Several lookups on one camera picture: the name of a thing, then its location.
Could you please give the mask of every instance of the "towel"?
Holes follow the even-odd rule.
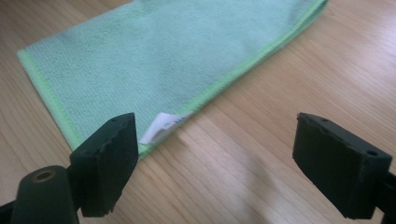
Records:
[[[130,112],[140,139],[161,113],[199,111],[309,26],[326,2],[134,0],[18,56],[72,149]],[[140,158],[160,142],[139,144]]]

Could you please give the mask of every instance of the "white care label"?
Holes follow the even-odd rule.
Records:
[[[192,112],[182,115],[160,113],[157,115],[155,120],[152,121],[151,125],[148,127],[148,130],[140,139],[139,143],[156,144],[160,142],[191,115]]]

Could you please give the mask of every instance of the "wooden table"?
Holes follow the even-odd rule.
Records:
[[[67,166],[71,152],[16,51],[127,2],[0,0],[0,204],[28,173]],[[291,158],[301,111],[396,156],[394,0],[332,0],[308,30],[139,162],[113,214],[80,221],[354,223]]]

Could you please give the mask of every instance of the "clamp jaw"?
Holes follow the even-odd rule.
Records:
[[[78,223],[112,211],[138,161],[134,114],[106,122],[71,155],[24,177],[17,199],[0,207],[0,223]]]
[[[293,158],[344,217],[396,223],[396,176],[392,157],[328,119],[298,115]]]

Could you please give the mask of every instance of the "lime green edge trim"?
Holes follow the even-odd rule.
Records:
[[[260,49],[252,58],[246,60],[244,63],[236,67],[229,74],[219,79],[213,85],[208,87],[202,94],[195,97],[189,104],[185,105],[178,111],[178,114],[182,114],[188,111],[196,113],[205,104],[213,100],[218,94],[220,94],[225,88],[233,84],[239,77],[245,74],[249,69],[254,67],[259,62],[267,59],[278,49],[283,48],[284,45],[289,43],[295,36],[302,32],[308,27],[319,13],[325,8],[327,0],[314,2],[309,9],[300,17],[300,19],[294,25],[294,28],[286,32],[282,37],[273,43]],[[61,131],[64,134],[67,142],[72,149],[76,149],[82,142],[81,135],[77,132],[76,127],[71,122],[70,118],[64,113],[64,109],[58,99],[55,97],[50,85],[47,80],[42,76],[41,71],[35,65],[33,57],[29,54],[26,49],[18,51],[18,56],[29,74],[35,87],[38,89],[43,101],[48,106],[49,111],[58,123]],[[142,145],[139,144],[139,160],[145,158],[156,146],[155,145]]]
[[[82,137],[78,134],[75,126],[71,125],[70,118],[64,113],[64,108],[55,97],[52,88],[42,75],[40,69],[36,66],[33,57],[26,49],[19,50],[17,54],[27,74],[37,88],[38,93],[64,134],[69,146],[72,149],[76,149],[83,142]]]
[[[320,12],[326,7],[327,0],[317,1],[311,4],[308,10],[297,20],[293,29],[290,29],[278,40],[266,45],[258,51],[252,58],[246,60],[241,65],[236,67],[229,74],[225,75],[223,78],[219,79],[217,82],[208,87],[199,96],[195,97],[189,104],[185,105],[177,113],[183,114],[189,111],[196,113],[200,108],[206,105],[208,102],[213,100],[217,95],[219,95],[224,89],[233,84],[239,77],[245,74],[249,69],[254,67],[256,64],[262,62],[263,60],[270,57],[273,53],[277,52],[279,49],[283,48],[287,43],[289,43],[294,37],[305,30],[309,25],[311,25],[315,19],[318,17]],[[142,145],[139,144],[139,160],[146,157],[156,146],[155,145]]]

